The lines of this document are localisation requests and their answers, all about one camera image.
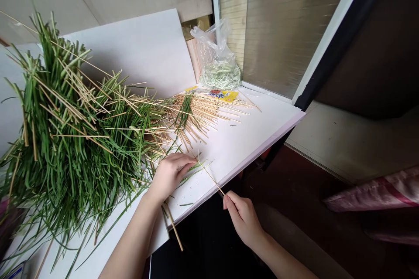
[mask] white foam board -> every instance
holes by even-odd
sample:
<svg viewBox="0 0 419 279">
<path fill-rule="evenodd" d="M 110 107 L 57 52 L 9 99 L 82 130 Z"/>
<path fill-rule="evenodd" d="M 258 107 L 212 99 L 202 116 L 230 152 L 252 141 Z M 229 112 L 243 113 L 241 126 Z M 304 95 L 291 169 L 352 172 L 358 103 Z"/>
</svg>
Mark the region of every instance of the white foam board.
<svg viewBox="0 0 419 279">
<path fill-rule="evenodd" d="M 176 9 L 90 28 L 64 36 L 92 49 L 90 63 L 111 73 L 123 70 L 128 84 L 154 87 L 157 97 L 170 97 L 195 84 L 192 62 Z M 86 74 L 103 74 L 88 64 Z M 132 91 L 143 93 L 142 89 Z"/>
</svg>

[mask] hand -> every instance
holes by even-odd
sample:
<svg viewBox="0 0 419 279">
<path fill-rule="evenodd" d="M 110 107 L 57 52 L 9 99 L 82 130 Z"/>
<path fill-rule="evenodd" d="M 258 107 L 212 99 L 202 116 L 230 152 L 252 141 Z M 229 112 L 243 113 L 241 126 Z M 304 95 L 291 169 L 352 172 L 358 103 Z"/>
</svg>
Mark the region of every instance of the hand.
<svg viewBox="0 0 419 279">
<path fill-rule="evenodd" d="M 191 156 L 182 153 L 168 155 L 158 165 L 148 193 L 156 201 L 163 203 L 195 164 L 196 159 Z"/>
<path fill-rule="evenodd" d="M 266 233 L 263 231 L 252 201 L 229 191 L 223 199 L 224 210 L 228 209 L 234 228 L 244 244 L 252 250 L 260 245 Z"/>
</svg>

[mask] pink fabric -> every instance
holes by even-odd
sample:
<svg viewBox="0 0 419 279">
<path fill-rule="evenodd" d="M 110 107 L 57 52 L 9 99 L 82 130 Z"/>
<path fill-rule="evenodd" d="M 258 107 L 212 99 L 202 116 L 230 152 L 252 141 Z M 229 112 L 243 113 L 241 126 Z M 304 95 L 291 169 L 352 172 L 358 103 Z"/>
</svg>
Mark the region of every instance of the pink fabric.
<svg viewBox="0 0 419 279">
<path fill-rule="evenodd" d="M 336 212 L 419 206 L 419 165 L 338 193 L 324 202 Z"/>
</svg>

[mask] left hand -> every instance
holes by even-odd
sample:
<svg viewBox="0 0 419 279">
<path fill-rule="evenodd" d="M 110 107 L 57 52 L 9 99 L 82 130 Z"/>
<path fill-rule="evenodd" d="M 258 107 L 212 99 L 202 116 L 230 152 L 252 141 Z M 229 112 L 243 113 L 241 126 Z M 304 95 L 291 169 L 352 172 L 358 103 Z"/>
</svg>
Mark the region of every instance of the left hand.
<svg viewBox="0 0 419 279">
<path fill-rule="evenodd" d="M 147 193 L 159 203 L 163 203 L 178 187 L 183 176 L 195 164 L 196 159 L 191 156 L 171 153 L 158 165 Z"/>
</svg>

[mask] white table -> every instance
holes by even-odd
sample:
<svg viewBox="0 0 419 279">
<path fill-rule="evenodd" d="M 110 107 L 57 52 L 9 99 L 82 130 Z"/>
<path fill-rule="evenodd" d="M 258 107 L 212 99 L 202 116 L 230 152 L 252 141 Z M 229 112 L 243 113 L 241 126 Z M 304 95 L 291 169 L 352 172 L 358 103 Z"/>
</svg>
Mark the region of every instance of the white table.
<svg viewBox="0 0 419 279">
<path fill-rule="evenodd" d="M 130 75 L 128 83 L 148 82 L 147 85 L 155 87 L 160 96 L 171 96 L 195 84 L 190 56 L 175 9 L 77 32 L 67 35 L 66 38 L 73 41 L 79 40 L 87 48 L 91 48 L 93 59 L 90 62 L 96 66 L 105 71 L 118 71 L 122 68 L 125 75 Z M 21 48 L 36 50 L 36 46 L 33 44 L 24 45 Z M 0 61 L 5 60 L 5 49 L 2 52 Z M 9 76 L 16 72 L 22 72 L 13 62 L 1 62 L 0 64 L 3 75 Z M 88 72 L 88 75 L 97 77 L 97 70 L 89 65 L 85 64 L 83 69 Z M 13 96 L 13 92 L 11 90 L 9 92 L 2 96 L 5 98 Z M 209 139 L 206 140 L 206 145 L 204 143 L 193 145 L 194 155 L 197 155 L 198 152 L 201 153 L 200 161 L 212 162 L 208 171 L 220 186 L 227 183 L 285 135 L 305 114 L 294 107 L 288 99 L 272 97 L 247 88 L 240 88 L 240 92 L 251 99 L 262 112 L 257 109 L 240 108 L 240 110 L 249 113 L 249 115 L 243 115 L 240 118 L 234 117 L 241 123 L 219 120 L 217 131 L 211 129 L 208 132 Z M 17 102 L 6 105 L 10 107 L 13 106 L 12 104 L 18 105 Z M 9 116 L 7 121 L 1 120 L 0 122 L 3 130 L 5 126 L 9 126 L 8 131 L 12 138 L 8 140 L 14 140 L 17 137 L 18 127 L 12 129 L 11 125 L 20 126 L 22 123 L 21 109 L 20 107 L 15 109 L 10 111 L 13 112 L 13 116 Z M 205 171 L 196 173 L 174 192 L 174 198 L 169 198 L 169 208 L 175 223 L 179 223 L 216 191 L 217 187 Z M 139 200 L 140 198 L 123 215 L 88 262 L 73 272 L 70 278 L 91 279 L 98 277 L 131 220 Z M 193 203 L 193 205 L 180 206 L 188 203 Z M 124 204 L 115 209 L 106 223 L 105 230 L 113 224 L 123 209 Z M 150 247 L 151 252 L 167 241 L 166 224 L 160 217 L 160 222 L 155 227 L 153 244 Z M 74 238 L 70 247 L 79 247 L 82 240 L 82 236 Z M 17 245 L 17 241 L 19 241 L 19 237 L 14 240 L 9 253 Z M 34 277 L 47 246 L 48 243 L 31 258 L 29 278 Z M 87 243 L 86 249 L 80 252 L 74 270 L 85 260 L 92 249 L 93 239 Z M 75 251 L 67 252 L 64 260 L 58 262 L 51 274 L 50 270 L 57 250 L 58 245 L 54 243 L 39 278 L 64 278 L 67 274 Z M 30 254 L 31 252 L 22 255 L 21 260 L 27 259 Z"/>
</svg>

